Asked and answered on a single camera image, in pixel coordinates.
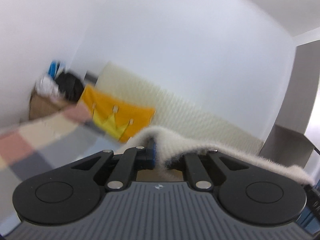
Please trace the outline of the cream sweater with navy stripes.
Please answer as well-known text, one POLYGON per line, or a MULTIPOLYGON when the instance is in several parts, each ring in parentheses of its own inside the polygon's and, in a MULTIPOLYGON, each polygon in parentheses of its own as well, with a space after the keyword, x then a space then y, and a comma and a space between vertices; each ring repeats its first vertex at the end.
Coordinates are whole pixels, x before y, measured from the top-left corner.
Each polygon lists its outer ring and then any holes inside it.
POLYGON ((116 150, 123 154, 128 148, 146 146, 153 139, 156 144, 156 167, 159 177, 169 181, 178 181, 178 175, 169 170, 169 165, 187 153, 203 155, 210 150, 217 150, 227 156, 244 161, 259 168, 290 178, 301 185, 316 185, 315 180, 302 167, 297 165, 284 166, 263 157, 237 150, 217 141, 201 141, 189 139, 161 126, 150 126, 142 129, 116 150))

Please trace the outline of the yellow crown pillow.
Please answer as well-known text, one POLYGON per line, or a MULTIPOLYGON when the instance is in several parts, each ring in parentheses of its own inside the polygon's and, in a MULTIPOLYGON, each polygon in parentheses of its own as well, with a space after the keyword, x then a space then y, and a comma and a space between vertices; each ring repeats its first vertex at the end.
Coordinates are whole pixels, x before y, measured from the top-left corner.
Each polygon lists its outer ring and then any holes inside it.
POLYGON ((86 85, 80 103, 87 106, 95 125, 119 142, 127 142, 148 127, 156 109, 132 105, 86 85))

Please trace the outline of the cream quilted headboard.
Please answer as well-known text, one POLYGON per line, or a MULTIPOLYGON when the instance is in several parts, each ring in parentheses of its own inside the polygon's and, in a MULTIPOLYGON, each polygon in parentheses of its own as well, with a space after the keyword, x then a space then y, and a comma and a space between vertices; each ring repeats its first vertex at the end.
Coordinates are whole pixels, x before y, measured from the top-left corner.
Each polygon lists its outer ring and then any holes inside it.
POLYGON ((239 127, 112 62, 100 72, 95 88, 127 103, 154 108, 151 125, 184 137, 220 142, 254 155, 263 146, 239 127))

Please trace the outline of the patchwork checkered bed quilt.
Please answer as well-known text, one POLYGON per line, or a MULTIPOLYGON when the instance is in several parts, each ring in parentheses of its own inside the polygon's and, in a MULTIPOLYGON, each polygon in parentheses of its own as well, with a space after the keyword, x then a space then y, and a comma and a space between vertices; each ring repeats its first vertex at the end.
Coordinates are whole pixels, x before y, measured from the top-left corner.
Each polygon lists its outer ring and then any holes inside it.
POLYGON ((1 235, 20 219, 12 204, 24 180, 122 143, 99 129, 83 104, 1 130, 1 235))

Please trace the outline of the grey wardrobe cabinet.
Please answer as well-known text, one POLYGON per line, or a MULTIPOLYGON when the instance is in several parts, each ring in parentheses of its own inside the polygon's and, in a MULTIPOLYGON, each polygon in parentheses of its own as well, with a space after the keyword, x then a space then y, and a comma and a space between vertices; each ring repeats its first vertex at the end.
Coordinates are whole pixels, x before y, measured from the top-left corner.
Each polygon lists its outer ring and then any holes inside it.
POLYGON ((294 41, 289 84, 260 155, 285 166, 305 167, 319 147, 319 28, 294 41))

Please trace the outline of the black bag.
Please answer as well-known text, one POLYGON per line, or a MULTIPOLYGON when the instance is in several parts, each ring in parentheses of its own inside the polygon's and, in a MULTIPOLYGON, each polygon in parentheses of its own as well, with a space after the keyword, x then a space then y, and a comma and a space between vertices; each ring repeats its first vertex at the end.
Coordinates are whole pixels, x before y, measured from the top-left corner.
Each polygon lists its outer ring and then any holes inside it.
POLYGON ((61 72, 55 79, 55 82, 66 100, 71 102, 79 101, 84 91, 84 85, 77 76, 70 72, 61 72))

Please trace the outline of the brown cardboard box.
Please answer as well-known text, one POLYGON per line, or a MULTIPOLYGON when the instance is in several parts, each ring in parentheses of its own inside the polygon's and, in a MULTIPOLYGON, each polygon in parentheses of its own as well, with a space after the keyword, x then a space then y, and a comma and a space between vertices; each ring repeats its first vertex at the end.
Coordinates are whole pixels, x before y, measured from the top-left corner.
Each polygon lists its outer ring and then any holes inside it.
POLYGON ((73 105, 74 102, 65 99, 40 96, 33 90, 29 101, 29 120, 44 118, 73 105))

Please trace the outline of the white crumpled cloth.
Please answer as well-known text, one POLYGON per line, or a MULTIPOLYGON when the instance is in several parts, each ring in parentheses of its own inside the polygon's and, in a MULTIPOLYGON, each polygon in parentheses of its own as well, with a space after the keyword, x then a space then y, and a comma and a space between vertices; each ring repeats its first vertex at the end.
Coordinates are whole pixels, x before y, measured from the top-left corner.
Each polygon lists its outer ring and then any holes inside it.
POLYGON ((60 97, 59 87, 50 75, 44 75, 35 83, 35 91, 40 96, 60 97))

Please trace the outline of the blue bottle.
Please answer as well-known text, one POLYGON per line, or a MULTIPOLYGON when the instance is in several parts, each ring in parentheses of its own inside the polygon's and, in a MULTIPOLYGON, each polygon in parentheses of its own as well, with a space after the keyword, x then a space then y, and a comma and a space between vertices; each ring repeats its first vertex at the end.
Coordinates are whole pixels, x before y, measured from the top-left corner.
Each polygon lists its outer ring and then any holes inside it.
POLYGON ((60 68, 60 61, 55 61, 53 60, 50 64, 50 67, 48 69, 48 75, 52 78, 55 79, 57 72, 60 68))

